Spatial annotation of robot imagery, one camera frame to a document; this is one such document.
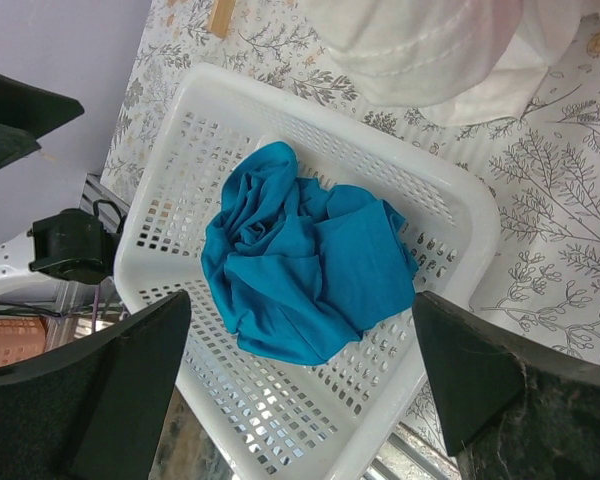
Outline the white t shirt blue print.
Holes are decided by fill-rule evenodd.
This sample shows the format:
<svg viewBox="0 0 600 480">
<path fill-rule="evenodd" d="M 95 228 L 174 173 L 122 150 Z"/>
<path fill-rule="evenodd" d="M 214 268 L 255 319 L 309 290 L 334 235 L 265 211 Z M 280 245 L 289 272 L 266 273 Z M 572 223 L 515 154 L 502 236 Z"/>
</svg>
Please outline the white t shirt blue print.
<svg viewBox="0 0 600 480">
<path fill-rule="evenodd" d="M 600 1 L 302 1 L 329 55 L 371 104 L 440 126 L 521 117 Z"/>
</svg>

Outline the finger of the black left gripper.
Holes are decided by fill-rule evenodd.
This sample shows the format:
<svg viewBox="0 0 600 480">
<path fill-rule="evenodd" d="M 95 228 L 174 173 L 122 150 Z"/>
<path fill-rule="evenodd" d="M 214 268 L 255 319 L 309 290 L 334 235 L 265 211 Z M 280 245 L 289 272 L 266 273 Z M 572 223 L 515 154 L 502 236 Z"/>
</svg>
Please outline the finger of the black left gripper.
<svg viewBox="0 0 600 480">
<path fill-rule="evenodd" d="M 0 124 L 0 170 L 40 149 L 29 132 Z"/>
<path fill-rule="evenodd" d="M 85 112 L 76 99 L 0 74 L 0 124 L 38 139 Z"/>
</svg>

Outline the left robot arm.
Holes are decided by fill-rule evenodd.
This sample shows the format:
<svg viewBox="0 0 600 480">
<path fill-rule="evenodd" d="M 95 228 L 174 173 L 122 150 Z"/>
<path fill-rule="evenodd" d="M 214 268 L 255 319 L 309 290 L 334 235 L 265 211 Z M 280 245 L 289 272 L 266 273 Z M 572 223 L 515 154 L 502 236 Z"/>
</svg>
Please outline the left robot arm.
<svg viewBox="0 0 600 480">
<path fill-rule="evenodd" d="M 78 100 L 0 74 L 0 170 L 84 113 Z M 47 279 L 97 285 L 113 274 L 126 216 L 107 199 L 35 221 L 0 245 L 0 296 Z"/>
</svg>

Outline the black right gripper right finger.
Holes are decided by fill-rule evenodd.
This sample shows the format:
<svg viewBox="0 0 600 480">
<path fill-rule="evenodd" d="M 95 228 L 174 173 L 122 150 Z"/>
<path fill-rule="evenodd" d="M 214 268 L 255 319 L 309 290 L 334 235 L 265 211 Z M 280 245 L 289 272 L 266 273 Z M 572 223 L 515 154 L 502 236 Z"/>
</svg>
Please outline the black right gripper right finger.
<svg viewBox="0 0 600 480">
<path fill-rule="evenodd" d="M 600 479 L 600 365 L 430 291 L 412 313 L 447 454 L 464 479 Z"/>
</svg>

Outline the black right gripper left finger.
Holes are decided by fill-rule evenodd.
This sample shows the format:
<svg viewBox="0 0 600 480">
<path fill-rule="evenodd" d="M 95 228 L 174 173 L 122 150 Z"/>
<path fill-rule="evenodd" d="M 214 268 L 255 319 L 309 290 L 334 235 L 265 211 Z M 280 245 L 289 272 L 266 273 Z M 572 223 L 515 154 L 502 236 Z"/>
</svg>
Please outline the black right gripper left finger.
<svg viewBox="0 0 600 480">
<path fill-rule="evenodd" d="M 0 479 L 145 479 L 191 322 L 177 291 L 0 368 Z"/>
</svg>

